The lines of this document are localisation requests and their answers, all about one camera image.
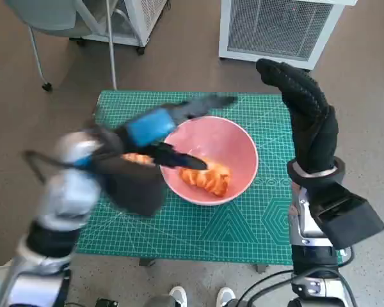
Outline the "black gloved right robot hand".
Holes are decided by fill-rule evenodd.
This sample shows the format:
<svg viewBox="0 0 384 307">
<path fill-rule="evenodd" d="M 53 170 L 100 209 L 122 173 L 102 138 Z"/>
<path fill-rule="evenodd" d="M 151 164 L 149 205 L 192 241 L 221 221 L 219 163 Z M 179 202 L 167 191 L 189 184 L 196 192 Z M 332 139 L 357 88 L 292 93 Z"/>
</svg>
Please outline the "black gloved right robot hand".
<svg viewBox="0 0 384 307">
<path fill-rule="evenodd" d="M 306 72 L 268 59 L 256 62 L 262 82 L 276 87 L 291 117 L 296 162 L 308 174 L 335 166 L 339 127 L 335 109 Z"/>
</svg>

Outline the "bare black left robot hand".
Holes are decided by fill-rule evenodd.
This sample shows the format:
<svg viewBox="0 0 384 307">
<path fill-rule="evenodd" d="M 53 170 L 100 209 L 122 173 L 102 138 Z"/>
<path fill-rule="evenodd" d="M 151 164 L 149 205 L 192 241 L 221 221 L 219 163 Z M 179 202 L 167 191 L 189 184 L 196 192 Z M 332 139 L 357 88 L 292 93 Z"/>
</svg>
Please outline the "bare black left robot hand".
<svg viewBox="0 0 384 307">
<path fill-rule="evenodd" d="M 234 96 L 211 94 L 179 103 L 165 103 L 131 118 L 116 128 L 115 133 L 124 145 L 124 153 L 147 155 L 154 164 L 169 168 L 206 170 L 206 162 L 177 152 L 172 145 L 163 143 L 162 140 L 180 124 L 203 117 L 213 109 L 223 109 L 236 101 Z"/>
</svg>

